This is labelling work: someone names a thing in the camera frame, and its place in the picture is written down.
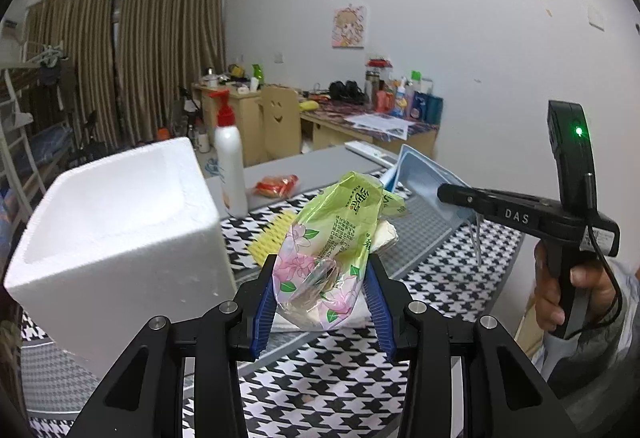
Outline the person right hand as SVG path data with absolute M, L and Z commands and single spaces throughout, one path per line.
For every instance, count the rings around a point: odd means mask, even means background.
M 534 255 L 537 325 L 541 330 L 552 332 L 565 321 L 565 313 L 560 305 L 561 288 L 558 280 L 553 278 L 549 271 L 544 242 L 539 241 L 536 244 Z M 589 262 L 574 267 L 570 272 L 570 282 L 576 289 L 586 289 L 590 292 L 587 321 L 601 319 L 615 302 L 614 285 L 599 262 Z

